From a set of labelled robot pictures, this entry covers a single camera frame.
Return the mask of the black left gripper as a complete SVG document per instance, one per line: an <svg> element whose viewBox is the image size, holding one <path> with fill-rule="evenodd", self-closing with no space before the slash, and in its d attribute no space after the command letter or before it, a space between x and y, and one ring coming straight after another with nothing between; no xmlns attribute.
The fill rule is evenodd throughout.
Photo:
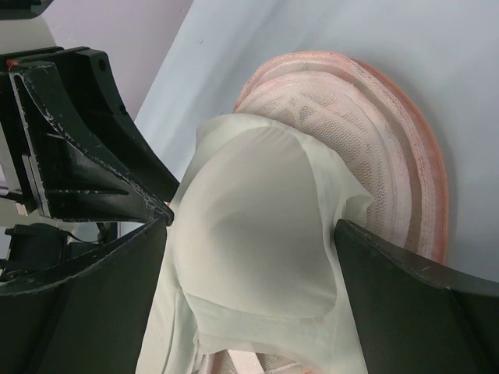
<svg viewBox="0 0 499 374"><path fill-rule="evenodd" d="M56 64L9 67L11 57L55 46L42 16L51 4L1 2L3 281L21 273L7 263L17 228L58 233L60 221L174 217L168 203L179 182L129 115L105 52L71 48L55 54Z"/></svg>

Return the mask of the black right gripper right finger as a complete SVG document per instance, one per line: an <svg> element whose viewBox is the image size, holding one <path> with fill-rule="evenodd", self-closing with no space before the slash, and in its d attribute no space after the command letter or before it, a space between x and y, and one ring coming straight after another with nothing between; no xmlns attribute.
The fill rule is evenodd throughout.
<svg viewBox="0 0 499 374"><path fill-rule="evenodd" d="M496 373L498 284L440 265L347 220L334 230L370 373Z"/></svg>

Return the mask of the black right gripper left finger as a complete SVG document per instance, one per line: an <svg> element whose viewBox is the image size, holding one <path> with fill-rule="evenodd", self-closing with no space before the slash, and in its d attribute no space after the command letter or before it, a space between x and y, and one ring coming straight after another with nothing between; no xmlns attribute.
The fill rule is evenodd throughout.
<svg viewBox="0 0 499 374"><path fill-rule="evenodd" d="M1 286L3 373L133 373L167 230L113 242Z"/></svg>

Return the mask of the white bra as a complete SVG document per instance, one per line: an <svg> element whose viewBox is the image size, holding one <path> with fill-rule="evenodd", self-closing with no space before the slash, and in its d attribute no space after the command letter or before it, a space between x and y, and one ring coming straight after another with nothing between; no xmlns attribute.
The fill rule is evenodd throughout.
<svg viewBox="0 0 499 374"><path fill-rule="evenodd" d="M202 125L137 372L193 373L248 351L364 373L333 231L364 223L371 200L336 152L290 126L248 114Z"/></svg>

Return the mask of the pink floral mesh laundry bag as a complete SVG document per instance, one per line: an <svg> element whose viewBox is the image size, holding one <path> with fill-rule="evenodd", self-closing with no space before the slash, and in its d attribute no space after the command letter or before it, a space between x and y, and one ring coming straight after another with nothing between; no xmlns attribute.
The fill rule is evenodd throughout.
<svg viewBox="0 0 499 374"><path fill-rule="evenodd" d="M282 55L254 73L232 114L268 118L322 142L371 196L366 221L357 224L444 259L448 184L441 152L424 117L382 73L332 52ZM238 373L261 373L259 357L274 356L226 352Z"/></svg>

